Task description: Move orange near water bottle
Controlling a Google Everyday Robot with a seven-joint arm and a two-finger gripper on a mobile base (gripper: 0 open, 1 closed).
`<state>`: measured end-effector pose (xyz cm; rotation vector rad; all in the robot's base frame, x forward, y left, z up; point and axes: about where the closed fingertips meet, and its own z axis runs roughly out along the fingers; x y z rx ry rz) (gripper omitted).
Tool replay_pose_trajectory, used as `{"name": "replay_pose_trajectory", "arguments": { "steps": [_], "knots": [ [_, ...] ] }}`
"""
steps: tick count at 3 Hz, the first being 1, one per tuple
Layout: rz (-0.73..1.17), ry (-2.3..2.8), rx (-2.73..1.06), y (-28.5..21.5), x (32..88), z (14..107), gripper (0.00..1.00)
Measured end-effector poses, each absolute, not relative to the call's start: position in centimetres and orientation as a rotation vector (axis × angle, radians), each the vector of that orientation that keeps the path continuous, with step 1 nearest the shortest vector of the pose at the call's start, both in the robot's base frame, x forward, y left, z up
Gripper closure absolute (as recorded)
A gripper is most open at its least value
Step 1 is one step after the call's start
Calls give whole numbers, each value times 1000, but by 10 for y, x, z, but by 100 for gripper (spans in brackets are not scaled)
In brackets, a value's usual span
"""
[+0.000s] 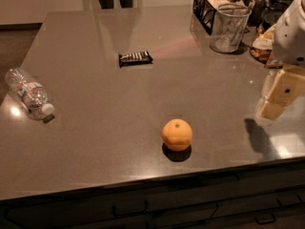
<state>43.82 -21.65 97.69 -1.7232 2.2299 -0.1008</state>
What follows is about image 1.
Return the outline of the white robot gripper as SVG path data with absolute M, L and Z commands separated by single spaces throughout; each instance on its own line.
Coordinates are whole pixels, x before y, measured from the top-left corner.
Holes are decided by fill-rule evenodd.
M 273 52 L 276 59 L 296 66 L 271 69 L 266 76 L 257 115 L 268 120 L 278 119 L 305 93 L 305 0 L 294 0 L 277 20 Z

